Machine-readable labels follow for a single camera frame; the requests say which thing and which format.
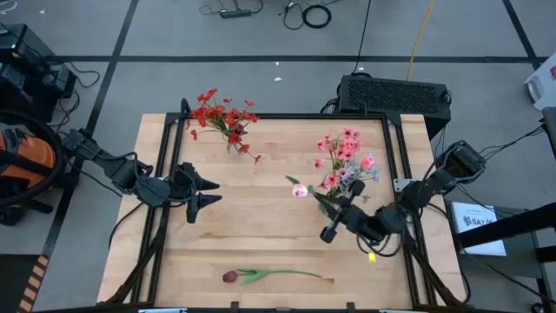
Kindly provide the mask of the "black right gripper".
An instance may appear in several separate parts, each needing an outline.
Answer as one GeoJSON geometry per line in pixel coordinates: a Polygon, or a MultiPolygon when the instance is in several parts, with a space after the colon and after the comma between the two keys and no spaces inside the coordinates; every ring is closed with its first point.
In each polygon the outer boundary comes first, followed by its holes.
{"type": "MultiPolygon", "coordinates": [[[[353,182],[352,198],[359,196],[365,188],[360,180],[353,182]]],[[[344,196],[334,197],[321,193],[314,193],[318,208],[328,217],[331,222],[320,234],[320,239],[325,243],[331,243],[337,235],[336,228],[344,224],[346,229],[360,236],[370,243],[380,243],[385,238],[385,232],[381,230],[379,220],[375,216],[368,215],[363,209],[351,203],[344,196]]]]}

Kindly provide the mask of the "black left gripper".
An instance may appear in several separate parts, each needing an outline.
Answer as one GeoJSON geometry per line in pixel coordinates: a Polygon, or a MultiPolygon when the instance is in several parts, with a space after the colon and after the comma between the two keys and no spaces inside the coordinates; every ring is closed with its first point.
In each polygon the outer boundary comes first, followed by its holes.
{"type": "Polygon", "coordinates": [[[220,185],[202,178],[192,163],[176,165],[171,182],[174,202],[187,205],[187,223],[195,223],[199,210],[222,200],[219,195],[197,194],[197,191],[219,189],[220,185]]]}

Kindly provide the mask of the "pale pink tulip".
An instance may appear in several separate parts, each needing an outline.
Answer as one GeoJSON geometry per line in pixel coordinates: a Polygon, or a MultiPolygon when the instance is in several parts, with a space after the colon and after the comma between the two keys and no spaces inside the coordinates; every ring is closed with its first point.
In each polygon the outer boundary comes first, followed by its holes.
{"type": "Polygon", "coordinates": [[[307,198],[311,196],[318,203],[318,210],[320,213],[323,215],[327,214],[327,208],[324,204],[323,197],[328,196],[334,188],[326,178],[317,186],[307,185],[292,176],[285,176],[285,178],[292,184],[291,193],[293,197],[307,198]]]}

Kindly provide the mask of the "grey-blue flower sprig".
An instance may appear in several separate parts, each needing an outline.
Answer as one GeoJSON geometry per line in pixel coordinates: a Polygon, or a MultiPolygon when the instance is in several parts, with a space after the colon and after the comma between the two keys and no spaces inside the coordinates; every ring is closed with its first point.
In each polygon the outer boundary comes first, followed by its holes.
{"type": "MultiPolygon", "coordinates": [[[[372,153],[369,153],[366,157],[368,156],[374,157],[372,153]]],[[[374,182],[378,182],[380,180],[380,170],[377,167],[377,165],[374,163],[374,167],[370,171],[364,171],[361,169],[361,161],[356,162],[355,160],[350,160],[347,162],[347,165],[345,167],[345,173],[342,175],[341,180],[343,182],[348,182],[348,181],[353,182],[355,180],[361,180],[361,181],[371,180],[374,182]]]]}

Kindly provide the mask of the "pink flower bunch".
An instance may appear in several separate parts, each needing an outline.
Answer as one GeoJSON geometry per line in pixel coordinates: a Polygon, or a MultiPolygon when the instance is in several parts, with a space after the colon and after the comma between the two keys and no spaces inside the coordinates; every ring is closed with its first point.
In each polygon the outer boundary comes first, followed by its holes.
{"type": "Polygon", "coordinates": [[[356,161],[355,157],[361,146],[361,133],[349,128],[344,128],[336,137],[326,135],[318,139],[317,150],[326,154],[313,161],[314,168],[322,171],[321,181],[326,178],[333,188],[337,187],[348,161],[356,161]]]}

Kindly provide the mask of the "red flower bunch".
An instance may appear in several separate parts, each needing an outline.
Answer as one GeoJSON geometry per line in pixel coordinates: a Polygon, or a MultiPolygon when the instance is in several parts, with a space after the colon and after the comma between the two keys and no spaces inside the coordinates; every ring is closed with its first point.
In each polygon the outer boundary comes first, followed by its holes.
{"type": "MultiPolygon", "coordinates": [[[[197,141],[201,134],[209,133],[220,137],[226,144],[227,149],[226,138],[228,134],[234,133],[232,131],[233,126],[236,123],[242,124],[248,134],[247,127],[250,124],[257,123],[259,117],[248,110],[255,106],[253,101],[246,99],[244,108],[240,110],[233,106],[234,99],[231,97],[218,100],[217,92],[218,89],[211,89],[196,98],[199,107],[189,112],[190,119],[186,122],[186,127],[194,141],[197,141]]],[[[254,164],[258,164],[261,155],[253,154],[250,145],[244,142],[243,138],[247,134],[241,136],[242,153],[238,153],[234,149],[228,150],[228,152],[235,151],[239,155],[249,156],[254,160],[254,164]]]]}

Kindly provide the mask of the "dark red tulip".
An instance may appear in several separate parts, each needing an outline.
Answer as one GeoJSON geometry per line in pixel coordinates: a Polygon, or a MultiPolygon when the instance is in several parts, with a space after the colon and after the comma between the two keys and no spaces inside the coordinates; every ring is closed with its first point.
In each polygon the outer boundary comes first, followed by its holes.
{"type": "Polygon", "coordinates": [[[321,278],[321,275],[299,270],[236,269],[223,274],[222,280],[225,283],[235,283],[240,276],[243,276],[244,279],[241,282],[241,285],[246,285],[273,274],[301,274],[321,278]]]}

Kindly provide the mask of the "black computer case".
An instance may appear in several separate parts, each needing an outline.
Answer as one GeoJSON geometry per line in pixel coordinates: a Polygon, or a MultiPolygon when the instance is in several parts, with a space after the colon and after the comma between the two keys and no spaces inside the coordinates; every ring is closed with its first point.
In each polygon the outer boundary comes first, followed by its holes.
{"type": "Polygon", "coordinates": [[[421,115],[430,139],[451,120],[452,95],[444,84],[382,79],[367,73],[355,73],[341,79],[336,93],[334,110],[338,113],[383,113],[393,119],[401,115],[421,115]]]}

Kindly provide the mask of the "white printed booklet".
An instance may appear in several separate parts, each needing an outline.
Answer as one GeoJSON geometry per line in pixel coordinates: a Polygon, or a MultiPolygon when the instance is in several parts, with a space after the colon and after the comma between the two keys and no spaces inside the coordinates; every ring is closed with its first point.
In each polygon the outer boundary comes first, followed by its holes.
{"type": "MultiPolygon", "coordinates": [[[[457,234],[498,221],[493,206],[483,207],[479,204],[453,202],[451,209],[457,234]]],[[[464,251],[478,256],[506,256],[506,248],[502,240],[468,247],[464,251]]]]}

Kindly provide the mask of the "orange vacuum cleaner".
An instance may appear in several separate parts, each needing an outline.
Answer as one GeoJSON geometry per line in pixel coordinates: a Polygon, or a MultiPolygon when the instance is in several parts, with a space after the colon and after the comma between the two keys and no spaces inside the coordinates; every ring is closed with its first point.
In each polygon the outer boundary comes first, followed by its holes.
{"type": "Polygon", "coordinates": [[[50,126],[0,109],[0,224],[13,226],[29,210],[51,213],[53,208],[37,197],[60,185],[64,170],[62,148],[50,126]]]}

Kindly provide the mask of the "grey side table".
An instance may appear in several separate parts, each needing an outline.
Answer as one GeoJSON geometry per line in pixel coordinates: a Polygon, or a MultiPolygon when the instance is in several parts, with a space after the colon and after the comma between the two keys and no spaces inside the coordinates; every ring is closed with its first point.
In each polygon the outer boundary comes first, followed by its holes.
{"type": "MultiPolygon", "coordinates": [[[[458,235],[455,230],[451,203],[453,202],[445,202],[447,215],[450,218],[452,232],[458,235]]],[[[517,216],[526,212],[525,209],[495,206],[493,206],[493,209],[498,215],[497,222],[503,218],[517,216]]],[[[551,290],[547,283],[546,271],[543,268],[542,260],[538,258],[539,242],[536,232],[532,230],[499,240],[502,240],[505,244],[506,256],[478,256],[468,254],[463,250],[458,255],[462,269],[476,271],[490,270],[509,282],[512,282],[516,276],[534,279],[538,284],[538,288],[531,292],[539,298],[539,301],[531,306],[531,312],[555,313],[556,305],[549,301],[551,290]]]]}

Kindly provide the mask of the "black power supply box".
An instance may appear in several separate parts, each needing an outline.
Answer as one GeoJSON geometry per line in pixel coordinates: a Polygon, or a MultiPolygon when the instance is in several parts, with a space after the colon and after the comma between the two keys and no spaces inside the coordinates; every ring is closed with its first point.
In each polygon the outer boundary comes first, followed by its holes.
{"type": "Polygon", "coordinates": [[[33,74],[0,63],[0,110],[18,111],[49,123],[58,101],[71,97],[75,82],[76,75],[63,64],[33,74]]]}

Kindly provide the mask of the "black equipment case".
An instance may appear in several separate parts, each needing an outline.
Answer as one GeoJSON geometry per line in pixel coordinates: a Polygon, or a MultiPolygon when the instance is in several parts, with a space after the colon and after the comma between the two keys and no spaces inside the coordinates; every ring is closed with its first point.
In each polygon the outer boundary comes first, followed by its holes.
{"type": "Polygon", "coordinates": [[[25,23],[0,23],[0,63],[42,63],[53,50],[25,23]]]}

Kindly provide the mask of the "white box device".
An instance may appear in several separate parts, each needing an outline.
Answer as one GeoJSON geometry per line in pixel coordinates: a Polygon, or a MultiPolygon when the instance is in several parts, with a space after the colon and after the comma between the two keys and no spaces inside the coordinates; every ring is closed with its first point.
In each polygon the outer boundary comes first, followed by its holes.
{"type": "Polygon", "coordinates": [[[536,110],[556,107],[556,63],[543,63],[527,78],[525,86],[536,110]]]}

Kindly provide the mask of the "black aluminium table frame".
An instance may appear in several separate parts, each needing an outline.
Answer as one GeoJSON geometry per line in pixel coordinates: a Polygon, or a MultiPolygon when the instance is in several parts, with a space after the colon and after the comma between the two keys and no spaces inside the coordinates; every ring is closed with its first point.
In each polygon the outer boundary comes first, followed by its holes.
{"type": "Polygon", "coordinates": [[[397,128],[376,115],[263,114],[248,128],[258,164],[228,152],[217,135],[194,141],[178,130],[175,113],[146,114],[135,149],[144,163],[167,176],[191,162],[218,183],[222,200],[187,223],[184,207],[167,210],[162,247],[152,257],[129,299],[194,309],[348,310],[442,308],[440,295],[404,252],[370,263],[355,237],[339,228],[332,243],[320,238],[326,218],[312,199],[292,196],[285,176],[318,183],[313,166],[318,139],[344,128],[361,133],[362,152],[374,155],[380,180],[367,184],[367,212],[394,200],[393,180],[420,177],[432,161],[424,119],[405,115],[397,128]],[[321,275],[273,274],[241,285],[222,275],[236,269],[299,270],[321,275]]]}

